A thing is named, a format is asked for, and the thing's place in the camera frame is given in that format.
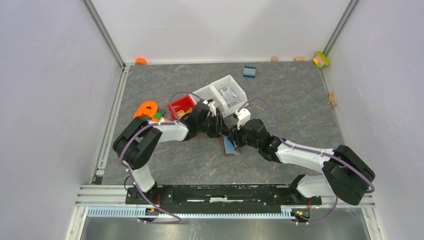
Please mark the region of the brown leather card holder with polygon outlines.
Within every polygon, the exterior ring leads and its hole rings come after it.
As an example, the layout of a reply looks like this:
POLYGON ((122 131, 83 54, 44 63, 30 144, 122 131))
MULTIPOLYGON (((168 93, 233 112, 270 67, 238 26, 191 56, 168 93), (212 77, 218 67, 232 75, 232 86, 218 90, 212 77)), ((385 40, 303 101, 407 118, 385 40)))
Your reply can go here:
POLYGON ((234 146, 227 136, 221 136, 221 144, 224 156, 230 157, 238 156, 241 154, 241 150, 238 147, 234 146))

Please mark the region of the white divided plastic bin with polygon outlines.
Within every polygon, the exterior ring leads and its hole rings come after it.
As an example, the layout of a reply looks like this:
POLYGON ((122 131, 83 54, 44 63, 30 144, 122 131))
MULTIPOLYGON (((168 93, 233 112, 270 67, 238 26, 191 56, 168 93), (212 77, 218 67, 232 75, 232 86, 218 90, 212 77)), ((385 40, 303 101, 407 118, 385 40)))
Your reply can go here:
POLYGON ((212 99, 224 118, 232 115, 247 100, 245 91, 229 74, 193 92, 205 100, 212 99))

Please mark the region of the red plastic bin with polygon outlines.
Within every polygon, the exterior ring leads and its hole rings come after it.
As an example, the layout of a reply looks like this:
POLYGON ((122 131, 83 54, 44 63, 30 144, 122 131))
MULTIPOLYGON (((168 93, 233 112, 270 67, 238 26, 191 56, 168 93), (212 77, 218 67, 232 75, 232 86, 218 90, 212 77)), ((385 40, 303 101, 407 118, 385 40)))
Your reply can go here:
POLYGON ((175 113, 181 118, 186 113, 190 113, 195 105, 194 100, 189 95, 186 95, 168 104, 167 108, 171 117, 176 121, 175 113))

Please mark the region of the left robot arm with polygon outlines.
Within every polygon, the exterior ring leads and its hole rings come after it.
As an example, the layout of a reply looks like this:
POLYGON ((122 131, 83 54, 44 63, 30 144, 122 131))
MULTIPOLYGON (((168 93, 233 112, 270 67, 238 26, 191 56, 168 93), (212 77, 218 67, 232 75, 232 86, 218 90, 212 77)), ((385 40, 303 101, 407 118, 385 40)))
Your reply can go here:
POLYGON ((199 101, 189 113, 171 122, 153 122, 144 116, 135 117, 116 138, 112 149, 133 179, 138 197, 145 204, 157 198, 148 162, 159 143, 184 142, 198 133, 219 138, 229 133, 223 114, 213 101, 199 101))

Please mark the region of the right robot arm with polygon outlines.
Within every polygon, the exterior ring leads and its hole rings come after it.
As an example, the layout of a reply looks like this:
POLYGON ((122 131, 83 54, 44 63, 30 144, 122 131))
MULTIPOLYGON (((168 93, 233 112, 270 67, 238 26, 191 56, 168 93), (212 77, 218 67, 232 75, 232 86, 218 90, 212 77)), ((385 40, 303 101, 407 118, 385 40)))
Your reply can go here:
POLYGON ((308 198, 336 196, 357 206, 364 195, 372 193, 374 171, 348 146, 315 148, 295 144, 271 135, 262 120, 251 119, 243 126, 233 125, 228 138, 237 147, 249 146, 269 162, 291 164, 314 170, 316 176, 299 175, 289 189, 289 199, 302 204, 308 198))

